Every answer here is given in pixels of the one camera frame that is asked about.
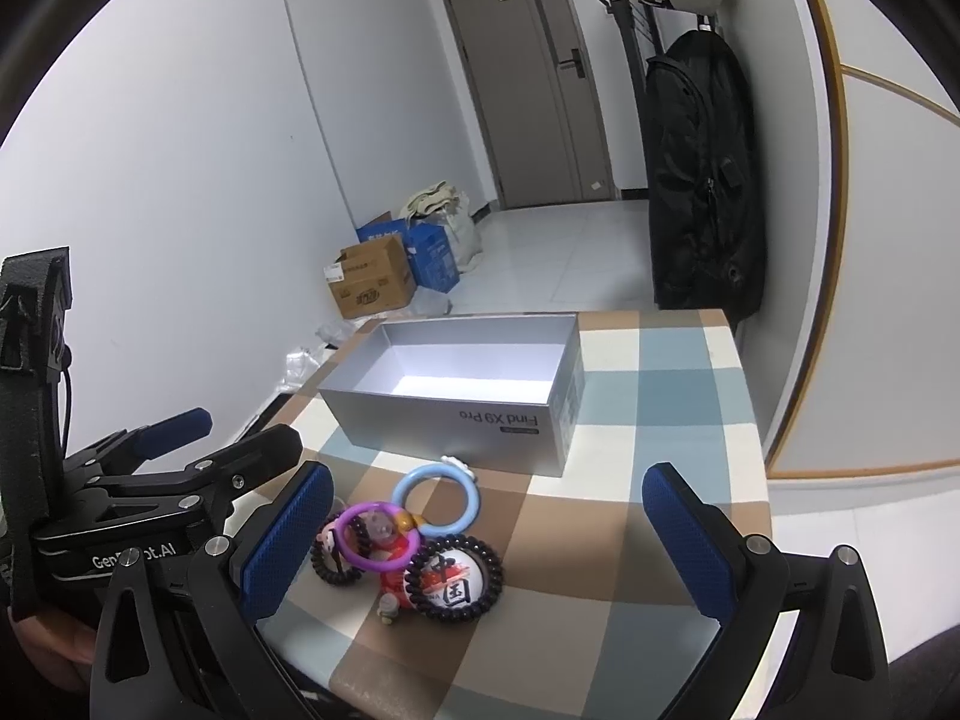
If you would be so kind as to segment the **person's left hand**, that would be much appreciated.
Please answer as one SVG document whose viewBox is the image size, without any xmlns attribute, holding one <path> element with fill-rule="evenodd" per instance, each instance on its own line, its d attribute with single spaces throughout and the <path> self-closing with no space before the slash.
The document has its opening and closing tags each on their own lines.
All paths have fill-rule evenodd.
<svg viewBox="0 0 960 720">
<path fill-rule="evenodd" d="M 29 661 L 57 688 L 85 689 L 96 652 L 96 632 L 62 613 L 14 621 L 13 633 Z"/>
</svg>

